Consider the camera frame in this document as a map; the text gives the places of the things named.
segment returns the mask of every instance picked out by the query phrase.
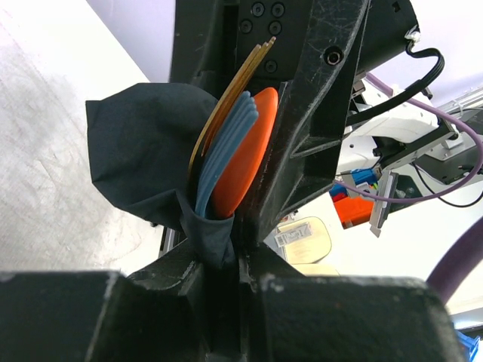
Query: label sticker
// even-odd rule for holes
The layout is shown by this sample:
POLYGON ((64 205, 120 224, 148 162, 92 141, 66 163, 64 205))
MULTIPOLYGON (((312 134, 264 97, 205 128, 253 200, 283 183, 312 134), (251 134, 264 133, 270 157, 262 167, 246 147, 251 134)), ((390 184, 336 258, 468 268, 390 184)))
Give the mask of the label sticker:
POLYGON ((306 223, 299 225, 295 229, 287 230, 286 232, 281 232, 280 234, 275 235, 275 241, 277 242, 278 247, 284 247, 285 245, 289 245, 311 235, 312 230, 310 230, 310 224, 306 223))

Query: white wall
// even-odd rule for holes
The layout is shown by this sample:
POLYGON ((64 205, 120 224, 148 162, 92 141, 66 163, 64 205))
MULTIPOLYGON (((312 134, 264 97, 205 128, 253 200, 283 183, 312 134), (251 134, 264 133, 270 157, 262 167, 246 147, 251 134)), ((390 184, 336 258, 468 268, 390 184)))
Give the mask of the white wall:
POLYGON ((176 0, 87 1, 150 81, 168 81, 176 0))
MULTIPOLYGON (((473 87, 483 85, 483 2, 411 0, 411 3, 423 36, 416 50, 438 48, 446 60, 445 70, 431 86, 435 104, 442 105, 473 87)), ((386 83, 407 87, 421 78, 434 63, 433 58, 413 60, 401 54, 375 69, 374 74, 386 83)))

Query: wooden stick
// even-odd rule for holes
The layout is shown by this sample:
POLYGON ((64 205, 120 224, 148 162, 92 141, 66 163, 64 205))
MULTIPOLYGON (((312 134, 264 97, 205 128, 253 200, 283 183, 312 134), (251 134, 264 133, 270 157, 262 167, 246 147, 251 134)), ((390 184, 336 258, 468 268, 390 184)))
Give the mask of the wooden stick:
POLYGON ((195 147, 191 154, 188 166, 188 178, 192 171, 193 162, 195 161, 196 155, 200 145, 203 143, 203 139, 206 139, 202 147, 202 156, 205 155, 206 151, 210 147, 213 139, 217 135, 218 130, 225 121, 226 116, 235 104, 236 100, 240 97, 243 90, 246 88, 251 77, 257 70, 257 67, 262 62, 266 53, 270 50, 275 42, 275 37, 272 37, 268 42, 264 43, 263 46, 259 44, 254 47, 250 52, 247 59, 243 62, 240 69, 233 77, 232 81, 229 83, 228 87, 223 92, 222 97, 215 106, 213 112, 210 114, 210 118, 207 120, 203 130, 201 131, 198 139, 196 140, 195 147))
POLYGON ((218 103, 214 107, 213 112, 210 114, 210 118, 207 120, 205 126, 202 129, 202 132, 199 134, 199 137, 196 140, 195 148, 193 149, 193 152, 191 154, 191 158, 189 159, 188 177, 191 174, 191 169, 192 169, 193 162, 195 160, 196 154, 198 153, 199 146, 202 144, 202 140, 205 137, 205 134, 206 134, 208 128, 210 127, 211 122, 213 121, 215 115, 218 113, 218 110, 224 104, 224 102, 226 101, 226 98, 229 96, 229 93, 231 92, 231 90, 235 86, 236 80, 238 80, 240 75, 243 74, 246 71, 246 69, 248 68, 248 65, 255 58, 255 56, 257 55, 257 53, 260 49, 261 49, 261 46, 256 45, 255 48, 251 51, 250 55, 248 55, 248 58, 243 62, 240 69, 237 71, 235 77, 229 83, 228 88, 225 90, 225 92, 221 96, 220 100, 218 101, 218 103))
POLYGON ((255 58, 248 65, 247 71, 244 72, 239 78, 236 91, 233 91, 233 93, 230 95, 229 102, 226 102, 226 105, 223 107, 223 109, 220 109, 218 114, 215 116, 216 121, 213 122, 213 127, 211 127, 211 129, 208 131, 205 144, 203 145, 202 155, 205 155, 206 151, 210 148, 213 139, 221 127, 221 124, 225 120, 236 100, 240 97, 240 94, 242 94, 243 90, 247 87, 248 82, 250 81, 251 77, 253 77, 253 74, 257 70, 263 58, 273 46, 274 41, 275 37, 271 38, 269 42, 266 42, 262 45, 260 51, 257 52, 255 58))

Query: gray floor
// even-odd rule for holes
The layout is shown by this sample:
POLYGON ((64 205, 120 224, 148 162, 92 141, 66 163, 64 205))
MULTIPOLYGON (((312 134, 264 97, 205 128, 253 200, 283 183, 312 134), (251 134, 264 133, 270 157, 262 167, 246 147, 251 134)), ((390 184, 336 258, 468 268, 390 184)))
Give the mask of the gray floor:
POLYGON ((91 185, 84 101, 146 79, 87 2, 25 3, 0 2, 0 269, 132 272, 162 228, 91 185))

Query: orange component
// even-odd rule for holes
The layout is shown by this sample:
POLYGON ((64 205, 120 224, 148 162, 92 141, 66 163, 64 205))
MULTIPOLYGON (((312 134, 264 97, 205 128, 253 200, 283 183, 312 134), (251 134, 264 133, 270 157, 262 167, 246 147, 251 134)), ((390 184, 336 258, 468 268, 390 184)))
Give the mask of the orange component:
POLYGON ((262 162, 277 115, 278 93, 266 88, 255 97, 258 119, 226 166, 212 194, 220 218, 233 215, 246 195, 262 162))
POLYGON ((360 197, 343 198, 335 202, 334 206, 343 227, 346 229, 369 221, 374 202, 360 197))

